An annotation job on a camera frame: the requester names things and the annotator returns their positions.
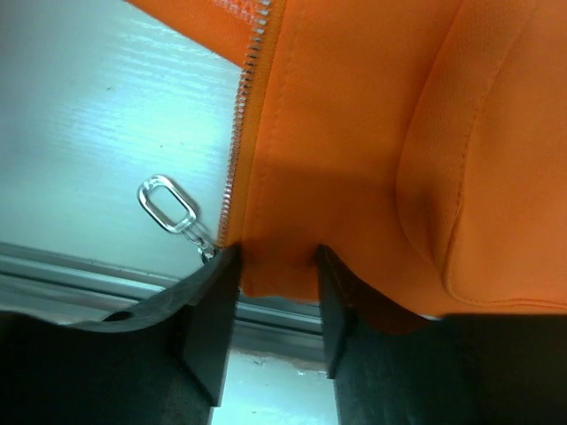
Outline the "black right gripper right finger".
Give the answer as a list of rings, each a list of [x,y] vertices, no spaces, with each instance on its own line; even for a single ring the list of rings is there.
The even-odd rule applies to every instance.
[[[429,320],[315,254],[322,340],[343,424],[563,424],[566,319]]]

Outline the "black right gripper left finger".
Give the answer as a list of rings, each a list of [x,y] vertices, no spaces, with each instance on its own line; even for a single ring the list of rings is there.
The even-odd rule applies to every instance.
[[[1,314],[4,424],[207,424],[221,403],[241,251],[101,321]]]

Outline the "clear zipper pull tab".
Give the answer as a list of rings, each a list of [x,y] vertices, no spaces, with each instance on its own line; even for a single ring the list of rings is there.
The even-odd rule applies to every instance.
[[[175,180],[164,174],[152,175],[140,184],[136,197],[162,229],[194,245],[203,263],[217,254],[219,248],[201,220],[198,204]]]

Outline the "orange zip-up jacket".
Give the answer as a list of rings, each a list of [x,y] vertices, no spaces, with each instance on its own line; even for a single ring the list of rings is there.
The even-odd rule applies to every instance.
[[[219,241],[251,297],[315,248],[415,313],[566,310],[563,1],[140,1],[241,66]]]

